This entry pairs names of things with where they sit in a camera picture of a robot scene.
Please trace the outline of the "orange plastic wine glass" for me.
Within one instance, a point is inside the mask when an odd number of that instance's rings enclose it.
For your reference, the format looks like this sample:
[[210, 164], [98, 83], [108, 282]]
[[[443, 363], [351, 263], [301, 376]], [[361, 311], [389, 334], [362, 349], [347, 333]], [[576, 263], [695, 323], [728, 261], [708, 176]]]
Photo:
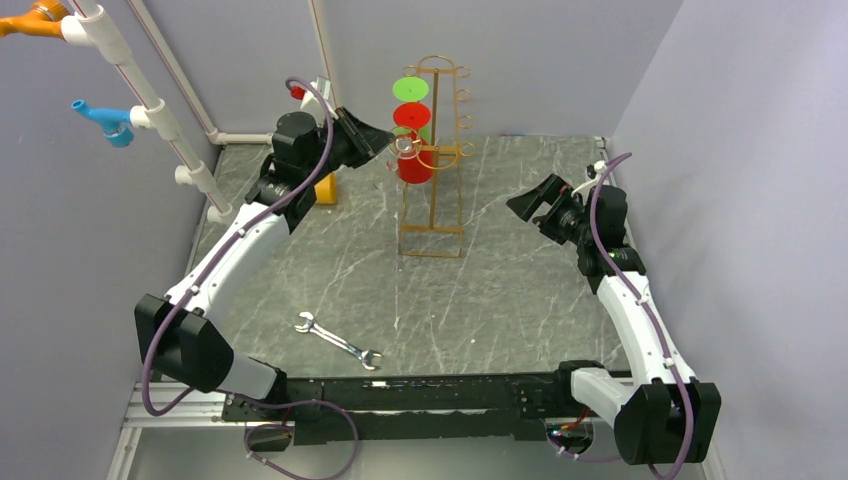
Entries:
[[338, 203], [338, 187], [337, 178], [334, 173], [328, 174], [325, 178], [319, 181], [315, 187], [316, 204], [317, 205], [336, 205]]

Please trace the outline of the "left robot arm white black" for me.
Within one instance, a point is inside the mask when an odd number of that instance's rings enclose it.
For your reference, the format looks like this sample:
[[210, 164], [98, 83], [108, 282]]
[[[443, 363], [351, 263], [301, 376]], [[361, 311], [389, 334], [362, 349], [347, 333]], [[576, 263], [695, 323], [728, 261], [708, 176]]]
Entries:
[[242, 284], [315, 204], [316, 184], [341, 167], [368, 163], [394, 138], [343, 107], [329, 126], [304, 111], [281, 116], [272, 151], [225, 234], [163, 297], [147, 294], [137, 303], [145, 365], [204, 393], [247, 396], [261, 419], [279, 417], [288, 402], [285, 373], [236, 351], [220, 325]]

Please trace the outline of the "clear wine glass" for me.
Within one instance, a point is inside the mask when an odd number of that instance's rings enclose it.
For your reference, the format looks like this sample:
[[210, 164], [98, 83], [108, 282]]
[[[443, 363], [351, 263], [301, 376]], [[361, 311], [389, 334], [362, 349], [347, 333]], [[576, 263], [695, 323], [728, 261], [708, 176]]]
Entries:
[[388, 169], [406, 183], [421, 183], [424, 166], [420, 160], [423, 143], [419, 133], [412, 128], [401, 126], [393, 128], [392, 133], [396, 135], [396, 139], [389, 146]]

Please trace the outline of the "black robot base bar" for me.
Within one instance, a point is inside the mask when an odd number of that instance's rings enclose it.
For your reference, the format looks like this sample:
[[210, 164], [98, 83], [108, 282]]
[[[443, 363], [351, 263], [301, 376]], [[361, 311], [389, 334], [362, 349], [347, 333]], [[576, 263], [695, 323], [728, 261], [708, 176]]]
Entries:
[[359, 438], [431, 440], [544, 438], [544, 429], [596, 419], [566, 396], [557, 372], [443, 376], [291, 378], [283, 407], [226, 396], [225, 422], [284, 424], [297, 446]]

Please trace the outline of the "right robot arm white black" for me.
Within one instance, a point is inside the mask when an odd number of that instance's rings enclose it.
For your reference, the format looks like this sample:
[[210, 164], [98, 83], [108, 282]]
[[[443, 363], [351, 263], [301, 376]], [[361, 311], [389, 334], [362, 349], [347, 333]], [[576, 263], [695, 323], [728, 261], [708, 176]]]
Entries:
[[603, 185], [583, 195], [551, 174], [506, 205], [548, 239], [575, 246], [579, 271], [613, 321], [629, 362], [630, 386], [597, 362], [561, 363], [561, 380], [550, 391], [555, 409], [574, 415], [587, 407], [597, 414], [611, 426], [627, 464], [702, 462], [721, 395], [697, 378], [656, 310], [646, 267], [626, 241], [626, 193]]

